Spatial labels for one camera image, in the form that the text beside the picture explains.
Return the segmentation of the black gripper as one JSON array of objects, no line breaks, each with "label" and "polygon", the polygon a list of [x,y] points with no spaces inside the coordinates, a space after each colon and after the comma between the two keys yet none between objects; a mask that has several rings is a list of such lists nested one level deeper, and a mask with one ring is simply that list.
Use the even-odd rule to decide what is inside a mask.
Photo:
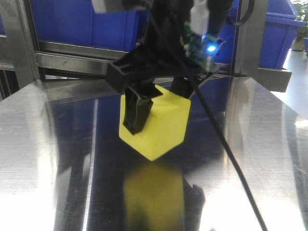
[{"label": "black gripper", "polygon": [[[208,31],[218,38],[218,51],[223,44],[219,33],[226,21],[226,2],[207,0],[209,9]],[[195,94],[198,83],[217,73],[206,72],[186,57],[182,43],[183,25],[190,22],[193,0],[122,0],[117,6],[109,5],[109,11],[146,9],[150,17],[141,45],[112,61],[107,66],[106,81],[117,92],[125,91],[123,125],[131,134],[140,133],[153,106],[153,98],[163,95],[155,84],[158,77],[174,77],[171,92],[186,99]],[[191,85],[187,75],[195,80]]]}]

